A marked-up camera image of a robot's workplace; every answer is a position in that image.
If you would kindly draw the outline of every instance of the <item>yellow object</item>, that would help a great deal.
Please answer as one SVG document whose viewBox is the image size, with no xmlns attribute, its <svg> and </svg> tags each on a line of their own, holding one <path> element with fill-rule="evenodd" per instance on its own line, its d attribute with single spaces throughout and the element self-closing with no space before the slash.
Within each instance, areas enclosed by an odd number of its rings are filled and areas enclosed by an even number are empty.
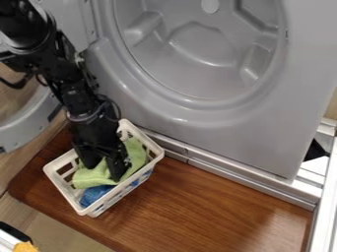
<svg viewBox="0 0 337 252">
<path fill-rule="evenodd" d="M 38 252 L 38 249 L 30 242 L 21 242 L 15 245 L 13 252 Z"/>
</svg>

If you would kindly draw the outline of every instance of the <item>cable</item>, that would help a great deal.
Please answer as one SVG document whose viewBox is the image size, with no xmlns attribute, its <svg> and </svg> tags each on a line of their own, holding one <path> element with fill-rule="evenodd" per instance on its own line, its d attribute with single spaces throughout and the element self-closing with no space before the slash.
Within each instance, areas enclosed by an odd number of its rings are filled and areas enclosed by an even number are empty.
<svg viewBox="0 0 337 252">
<path fill-rule="evenodd" d="M 47 83 L 44 83 L 44 82 L 42 81 L 42 79 L 40 78 L 39 74 L 35 74 L 35 78 L 36 78 L 36 80 L 37 80 L 41 85 L 43 85 L 44 87 L 49 87 L 49 85 L 48 85 Z"/>
<path fill-rule="evenodd" d="M 25 85 L 32 78 L 32 76 L 33 76 L 33 73 L 29 72 L 19 82 L 16 82 L 16 83 L 10 83 L 10 82 L 8 82 L 5 79 L 0 77 L 0 82 L 2 82 L 4 85 L 6 85 L 7 87 L 9 87 L 13 90 L 21 90 L 25 87 Z"/>
<path fill-rule="evenodd" d="M 98 97 L 100 99 L 110 101 L 110 103 L 113 105 L 113 108 L 115 109 L 116 119 L 110 118 L 108 116 L 106 117 L 106 119 L 109 120 L 109 121 L 111 121 L 111 122 L 118 122 L 121 119 L 121 109 L 118 106 L 118 104 L 114 100 L 110 99 L 109 97 L 107 97 L 107 96 L 105 96 L 103 94 L 98 94 Z"/>
</svg>

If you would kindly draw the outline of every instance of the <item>washing machine drum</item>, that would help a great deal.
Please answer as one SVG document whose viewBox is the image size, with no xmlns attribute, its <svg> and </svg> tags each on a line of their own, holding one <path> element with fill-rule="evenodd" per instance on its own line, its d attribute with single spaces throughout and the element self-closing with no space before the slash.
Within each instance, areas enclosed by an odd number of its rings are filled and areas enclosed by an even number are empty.
<svg viewBox="0 0 337 252">
<path fill-rule="evenodd" d="M 292 178 L 337 77 L 336 0 L 100 0 L 86 51 L 139 126 Z"/>
</svg>

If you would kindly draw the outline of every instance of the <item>blue cloth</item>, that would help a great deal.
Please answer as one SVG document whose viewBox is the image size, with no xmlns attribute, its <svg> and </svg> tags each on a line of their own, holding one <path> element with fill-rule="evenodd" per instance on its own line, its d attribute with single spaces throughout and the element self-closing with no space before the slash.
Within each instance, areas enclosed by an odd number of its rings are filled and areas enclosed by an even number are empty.
<svg viewBox="0 0 337 252">
<path fill-rule="evenodd" d="M 101 198 L 103 195 L 108 193 L 113 187 L 115 186 L 114 185 L 100 185 L 100 186 L 91 187 L 91 188 L 86 189 L 80 201 L 82 208 L 87 208 L 97 199 Z"/>
</svg>

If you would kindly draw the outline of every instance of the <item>floor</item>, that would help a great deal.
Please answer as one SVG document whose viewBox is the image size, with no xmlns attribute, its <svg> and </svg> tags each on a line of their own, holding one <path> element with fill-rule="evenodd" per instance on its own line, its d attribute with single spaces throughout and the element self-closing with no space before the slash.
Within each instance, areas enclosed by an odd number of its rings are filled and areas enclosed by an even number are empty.
<svg viewBox="0 0 337 252">
<path fill-rule="evenodd" d="M 40 252 L 113 251 L 44 214 L 38 214 L 25 233 L 33 239 Z"/>
</svg>

